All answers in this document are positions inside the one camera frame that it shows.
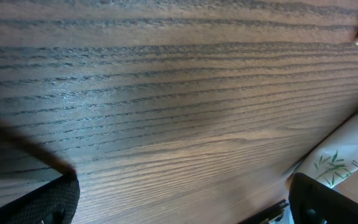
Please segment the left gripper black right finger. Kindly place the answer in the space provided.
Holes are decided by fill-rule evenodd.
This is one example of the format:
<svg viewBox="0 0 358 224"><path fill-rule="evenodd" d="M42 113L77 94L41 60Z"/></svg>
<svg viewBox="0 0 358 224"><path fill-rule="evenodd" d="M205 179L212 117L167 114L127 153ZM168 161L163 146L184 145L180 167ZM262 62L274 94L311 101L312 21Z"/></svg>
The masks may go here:
<svg viewBox="0 0 358 224"><path fill-rule="evenodd" d="M304 175L293 176L289 202L296 224L358 224L358 203Z"/></svg>

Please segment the white Pantene conditioner tube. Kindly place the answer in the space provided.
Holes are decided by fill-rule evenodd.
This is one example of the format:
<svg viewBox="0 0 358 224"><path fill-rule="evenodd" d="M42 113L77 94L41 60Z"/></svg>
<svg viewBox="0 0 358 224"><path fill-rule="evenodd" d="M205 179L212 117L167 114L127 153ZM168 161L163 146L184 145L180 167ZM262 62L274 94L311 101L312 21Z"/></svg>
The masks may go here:
<svg viewBox="0 0 358 224"><path fill-rule="evenodd" d="M358 111L342 123L291 169L285 181L290 185L296 173L334 188L358 170Z"/></svg>

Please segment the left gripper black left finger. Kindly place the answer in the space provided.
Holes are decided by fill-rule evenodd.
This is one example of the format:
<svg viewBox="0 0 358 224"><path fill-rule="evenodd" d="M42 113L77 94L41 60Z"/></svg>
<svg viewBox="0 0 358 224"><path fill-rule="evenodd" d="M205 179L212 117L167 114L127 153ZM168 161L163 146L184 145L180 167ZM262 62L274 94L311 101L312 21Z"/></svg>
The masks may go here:
<svg viewBox="0 0 358 224"><path fill-rule="evenodd" d="M80 198L74 173L31 191L0 208L0 224L70 224Z"/></svg>

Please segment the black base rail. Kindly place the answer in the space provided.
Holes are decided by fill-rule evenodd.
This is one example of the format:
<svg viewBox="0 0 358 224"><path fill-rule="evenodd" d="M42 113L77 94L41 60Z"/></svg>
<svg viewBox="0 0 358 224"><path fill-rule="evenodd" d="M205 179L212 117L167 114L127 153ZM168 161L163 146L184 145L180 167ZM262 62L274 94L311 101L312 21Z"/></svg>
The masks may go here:
<svg viewBox="0 0 358 224"><path fill-rule="evenodd" d="M285 210L289 203L283 199L238 224L272 224L281 223L285 219Z"/></svg>

